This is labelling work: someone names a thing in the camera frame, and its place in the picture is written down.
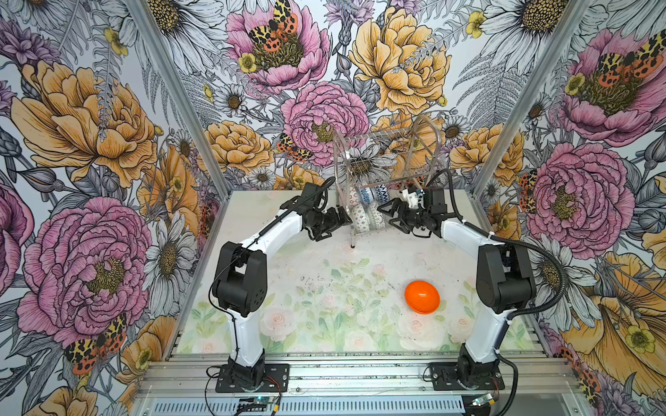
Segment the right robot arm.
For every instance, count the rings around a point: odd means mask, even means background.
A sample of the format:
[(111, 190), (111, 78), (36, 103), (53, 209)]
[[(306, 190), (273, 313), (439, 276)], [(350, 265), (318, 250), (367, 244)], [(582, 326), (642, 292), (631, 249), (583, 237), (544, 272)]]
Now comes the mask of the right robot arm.
[(476, 260), (475, 288), (483, 306), (470, 338), (461, 346), (456, 363), (429, 366), (433, 387), (453, 390), (503, 388), (500, 349), (519, 311), (536, 296), (527, 248), (503, 242), (461, 216), (453, 192), (445, 196), (440, 187), (422, 193), (404, 191), (399, 198), (378, 206), (388, 223), (405, 234), (424, 229), (424, 236), (437, 236)]

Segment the orange plastic bowl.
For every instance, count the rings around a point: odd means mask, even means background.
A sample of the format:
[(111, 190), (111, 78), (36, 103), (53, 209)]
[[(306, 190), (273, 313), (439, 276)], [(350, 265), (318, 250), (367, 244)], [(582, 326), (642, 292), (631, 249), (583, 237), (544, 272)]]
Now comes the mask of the orange plastic bowl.
[(404, 299), (411, 310), (421, 315), (430, 315), (441, 306), (441, 297), (437, 288), (422, 280), (407, 285)]

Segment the blue floral bowl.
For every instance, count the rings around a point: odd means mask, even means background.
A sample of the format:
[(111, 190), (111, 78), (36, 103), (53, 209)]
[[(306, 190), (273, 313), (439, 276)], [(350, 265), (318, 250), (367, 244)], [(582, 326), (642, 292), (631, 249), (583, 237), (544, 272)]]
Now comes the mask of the blue floral bowl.
[(362, 187), (358, 190), (359, 198), (365, 206), (371, 205), (375, 201), (375, 196), (372, 189), (369, 187)]

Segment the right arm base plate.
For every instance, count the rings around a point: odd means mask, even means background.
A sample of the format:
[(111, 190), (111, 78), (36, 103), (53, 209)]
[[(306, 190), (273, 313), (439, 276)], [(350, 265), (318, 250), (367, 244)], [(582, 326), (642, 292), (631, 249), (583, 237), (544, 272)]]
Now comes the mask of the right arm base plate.
[(504, 390), (505, 382), (495, 363), (480, 366), (454, 362), (435, 362), (429, 366), (435, 391)]

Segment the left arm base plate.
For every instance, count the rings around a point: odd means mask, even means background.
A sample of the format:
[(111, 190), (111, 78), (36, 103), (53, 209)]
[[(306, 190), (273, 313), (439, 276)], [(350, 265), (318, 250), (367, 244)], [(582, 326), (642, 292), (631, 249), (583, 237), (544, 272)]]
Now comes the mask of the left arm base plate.
[(288, 389), (289, 364), (258, 364), (243, 367), (225, 364), (215, 385), (216, 393), (285, 393)]

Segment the silver wire dish rack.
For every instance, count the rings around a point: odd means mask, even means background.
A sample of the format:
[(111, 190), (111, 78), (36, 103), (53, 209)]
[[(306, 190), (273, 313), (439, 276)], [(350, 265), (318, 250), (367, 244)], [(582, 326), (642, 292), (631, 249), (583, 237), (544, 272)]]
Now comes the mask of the silver wire dish rack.
[(350, 188), (357, 192), (385, 185), (389, 191), (401, 185), (421, 188), (441, 168), (439, 152), (446, 143), (445, 118), (433, 113), (390, 117), (364, 135), (332, 131), (332, 174), (336, 201), (348, 215)]

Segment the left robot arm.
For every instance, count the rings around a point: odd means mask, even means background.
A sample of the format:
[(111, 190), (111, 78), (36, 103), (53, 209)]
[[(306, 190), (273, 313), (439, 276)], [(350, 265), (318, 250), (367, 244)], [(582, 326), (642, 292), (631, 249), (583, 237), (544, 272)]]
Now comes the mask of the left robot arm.
[(320, 242), (351, 224), (343, 207), (328, 206), (328, 190), (334, 183), (328, 178), (321, 185), (306, 184), (301, 194), (279, 207), (268, 225), (240, 243), (229, 241), (221, 247), (209, 301), (230, 317), (232, 352), (218, 376), (218, 393), (231, 388), (258, 391), (266, 381), (277, 382), (265, 368), (257, 315), (268, 292), (268, 263), (300, 232)]

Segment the green patterned bowl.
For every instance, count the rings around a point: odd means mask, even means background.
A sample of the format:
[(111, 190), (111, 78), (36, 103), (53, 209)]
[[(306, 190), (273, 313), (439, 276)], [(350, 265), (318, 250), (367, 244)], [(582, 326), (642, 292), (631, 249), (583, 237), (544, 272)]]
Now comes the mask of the green patterned bowl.
[(369, 217), (362, 205), (356, 205), (351, 208), (352, 225), (356, 233), (365, 233), (370, 231)]

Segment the dark blue patterned bowl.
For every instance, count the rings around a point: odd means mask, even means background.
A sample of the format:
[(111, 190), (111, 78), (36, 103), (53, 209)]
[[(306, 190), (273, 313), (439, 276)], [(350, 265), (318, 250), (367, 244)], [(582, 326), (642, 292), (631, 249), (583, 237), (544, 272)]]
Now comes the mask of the dark blue patterned bowl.
[(348, 194), (348, 203), (350, 208), (353, 208), (361, 204), (357, 189), (355, 189), (354, 187), (350, 188)]

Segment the white black lattice bowl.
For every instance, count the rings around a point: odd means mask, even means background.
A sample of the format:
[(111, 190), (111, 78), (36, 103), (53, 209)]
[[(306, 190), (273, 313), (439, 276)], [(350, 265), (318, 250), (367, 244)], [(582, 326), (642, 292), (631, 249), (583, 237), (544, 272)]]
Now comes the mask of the white black lattice bowl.
[(370, 226), (373, 230), (381, 230), (386, 226), (384, 216), (378, 211), (378, 204), (371, 203), (367, 208)]

